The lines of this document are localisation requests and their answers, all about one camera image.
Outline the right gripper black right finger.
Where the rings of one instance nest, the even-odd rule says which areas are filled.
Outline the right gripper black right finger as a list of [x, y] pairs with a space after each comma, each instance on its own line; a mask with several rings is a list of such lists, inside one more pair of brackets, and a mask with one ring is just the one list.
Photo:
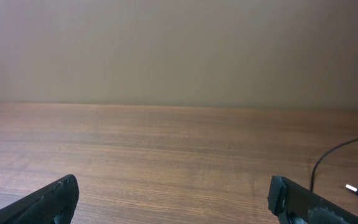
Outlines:
[[272, 177], [267, 200], [281, 224], [358, 224], [358, 216], [286, 177]]

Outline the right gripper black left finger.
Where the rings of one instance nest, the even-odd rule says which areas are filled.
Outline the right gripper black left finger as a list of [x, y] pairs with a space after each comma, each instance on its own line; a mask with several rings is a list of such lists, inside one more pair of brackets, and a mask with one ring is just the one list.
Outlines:
[[70, 224], [79, 193], [76, 177], [68, 174], [0, 209], [0, 224]]

